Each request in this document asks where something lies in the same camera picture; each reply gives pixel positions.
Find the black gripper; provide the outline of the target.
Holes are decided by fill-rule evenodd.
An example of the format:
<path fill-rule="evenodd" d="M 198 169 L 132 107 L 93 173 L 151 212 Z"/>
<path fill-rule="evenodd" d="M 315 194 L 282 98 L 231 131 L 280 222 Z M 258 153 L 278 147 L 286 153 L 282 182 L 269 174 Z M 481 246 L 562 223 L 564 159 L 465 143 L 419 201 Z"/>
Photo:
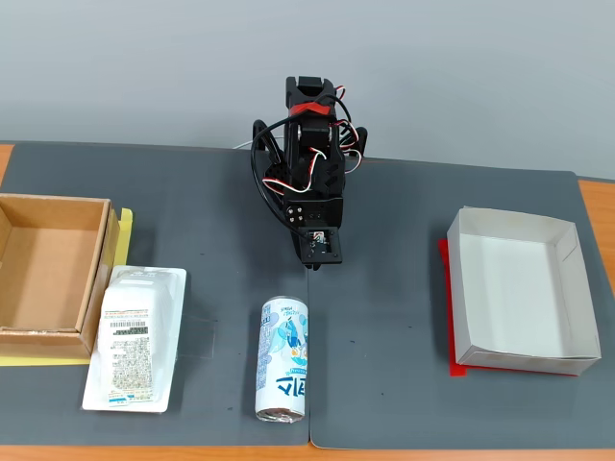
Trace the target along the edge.
<path fill-rule="evenodd" d="M 286 194 L 283 198 L 283 215 L 294 228 L 337 228 L 342 225 L 343 198 L 313 199 L 305 195 Z M 291 232 L 295 254 L 301 263 L 313 271 L 321 264 L 313 264 L 312 238 L 303 230 Z"/>

